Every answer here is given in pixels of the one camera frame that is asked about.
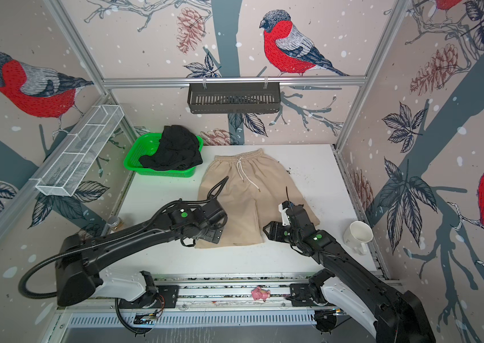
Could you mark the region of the beige drawstring shorts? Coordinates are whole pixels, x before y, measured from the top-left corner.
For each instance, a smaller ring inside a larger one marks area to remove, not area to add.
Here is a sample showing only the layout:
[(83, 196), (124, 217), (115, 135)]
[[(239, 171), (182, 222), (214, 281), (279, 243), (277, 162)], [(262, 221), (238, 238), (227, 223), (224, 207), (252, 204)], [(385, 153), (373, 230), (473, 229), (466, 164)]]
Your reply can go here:
[(199, 240), (196, 242), (198, 249), (262, 243), (262, 228), (269, 222), (281, 221), (279, 204), (286, 200), (302, 204), (311, 222), (320, 224), (284, 166), (262, 149), (234, 156), (215, 156), (201, 180), (198, 199), (204, 200), (224, 177), (229, 180), (219, 194), (219, 203), (228, 221), (219, 243)]

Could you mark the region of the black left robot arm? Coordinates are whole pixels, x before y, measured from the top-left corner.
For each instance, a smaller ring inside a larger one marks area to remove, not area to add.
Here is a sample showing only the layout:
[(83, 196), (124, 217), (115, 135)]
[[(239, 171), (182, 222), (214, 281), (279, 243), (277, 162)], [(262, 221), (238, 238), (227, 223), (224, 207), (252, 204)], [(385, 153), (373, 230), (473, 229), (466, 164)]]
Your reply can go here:
[[(79, 235), (67, 237), (59, 254), (30, 268), (18, 284), (20, 295), (28, 299), (55, 298), (60, 307), (69, 307), (92, 297), (113, 298), (115, 304), (136, 303), (145, 307), (162, 298), (150, 272), (140, 271), (122, 277), (108, 267), (126, 257), (159, 244), (191, 240), (218, 244), (228, 215), (219, 203), (219, 194), (229, 179), (224, 177), (213, 186), (204, 200), (174, 200), (161, 207), (151, 218), (128, 229), (83, 241)], [(37, 293), (29, 290), (30, 278), (53, 264), (56, 291)]]

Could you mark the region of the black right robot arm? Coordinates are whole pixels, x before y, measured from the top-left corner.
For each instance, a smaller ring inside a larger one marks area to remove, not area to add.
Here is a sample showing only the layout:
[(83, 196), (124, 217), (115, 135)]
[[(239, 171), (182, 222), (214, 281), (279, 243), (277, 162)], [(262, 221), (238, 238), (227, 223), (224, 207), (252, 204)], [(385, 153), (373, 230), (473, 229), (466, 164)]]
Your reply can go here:
[(323, 267), (309, 280), (312, 302), (340, 307), (377, 342), (436, 340), (423, 304), (414, 293), (401, 293), (374, 276), (333, 236), (317, 230), (303, 206), (284, 201), (279, 212), (281, 222), (263, 227), (266, 237), (289, 244)]

